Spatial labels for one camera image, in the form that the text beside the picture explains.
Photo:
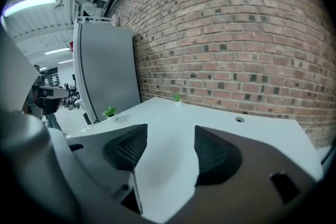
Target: white desk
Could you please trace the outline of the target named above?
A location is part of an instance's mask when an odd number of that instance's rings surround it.
[[[245,121],[235,120],[239,116]],[[135,168],[143,217],[169,220],[194,194],[198,158],[195,125],[267,143],[284,153],[316,181],[323,177],[319,156],[294,120],[272,119],[203,108],[153,98],[74,136],[98,134],[135,124],[148,124],[147,148]]]

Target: white pot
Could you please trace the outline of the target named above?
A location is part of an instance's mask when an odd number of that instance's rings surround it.
[[[107,117],[107,119],[110,121],[110,122],[115,122],[117,120],[117,115],[114,115],[112,117]]]
[[[181,106],[182,101],[179,101],[179,102],[175,102],[175,101],[174,101],[174,104],[175,104],[175,106]]]

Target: brick wall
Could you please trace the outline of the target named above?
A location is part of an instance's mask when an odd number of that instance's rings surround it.
[[[316,147],[336,126],[333,26],[321,0],[120,0],[142,101],[295,119]]]

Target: fluorescent light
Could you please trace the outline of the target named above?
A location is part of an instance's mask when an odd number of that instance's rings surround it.
[[[56,52],[61,52],[61,51],[66,51],[66,50],[70,50],[70,48],[63,48],[63,49],[59,49],[59,50],[52,50],[52,51],[45,52],[44,54],[45,55],[54,54]]]
[[[6,8],[3,11],[3,14],[5,17],[16,13],[22,9],[25,8],[30,8],[30,7],[34,7],[34,6],[38,6],[38,5],[44,5],[44,4],[52,4],[52,3],[56,3],[56,0],[23,0],[21,2],[18,2],[8,8]]]
[[[66,62],[72,62],[73,60],[67,60],[67,61],[63,61],[63,62],[59,62],[59,64],[61,63],[66,63]]]

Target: small potted plant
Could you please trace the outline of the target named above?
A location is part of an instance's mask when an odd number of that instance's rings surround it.
[[[117,109],[113,108],[113,107],[109,107],[108,109],[106,109],[102,115],[107,116],[107,118],[114,122],[117,119],[117,116],[115,115]]]
[[[182,101],[178,93],[173,94],[174,104],[175,106],[181,106]]]

